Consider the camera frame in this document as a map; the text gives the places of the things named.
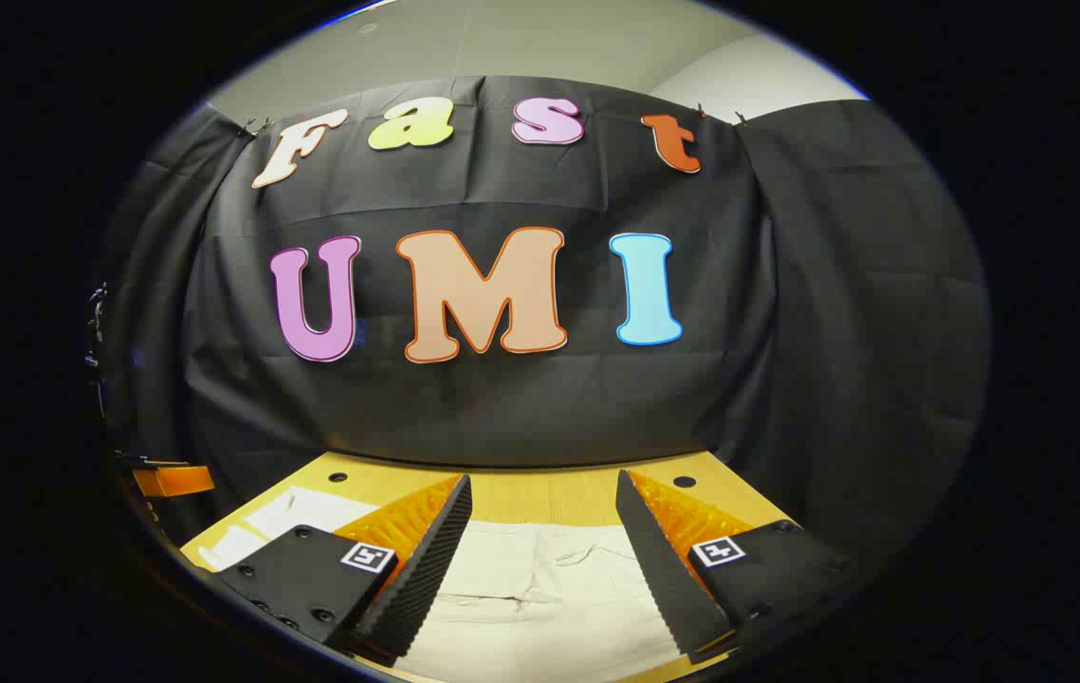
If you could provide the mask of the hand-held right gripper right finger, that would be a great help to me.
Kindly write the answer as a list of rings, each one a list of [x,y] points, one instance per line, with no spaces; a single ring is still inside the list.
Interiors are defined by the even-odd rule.
[[[615,506],[658,614],[696,664],[773,653],[854,582],[851,558],[789,519],[752,525],[627,470],[618,473]]]

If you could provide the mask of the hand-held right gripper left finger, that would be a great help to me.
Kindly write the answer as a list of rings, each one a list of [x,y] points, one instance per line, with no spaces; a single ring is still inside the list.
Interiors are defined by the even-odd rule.
[[[217,580],[285,627],[393,665],[411,648],[473,511],[465,474],[337,530],[296,524]]]

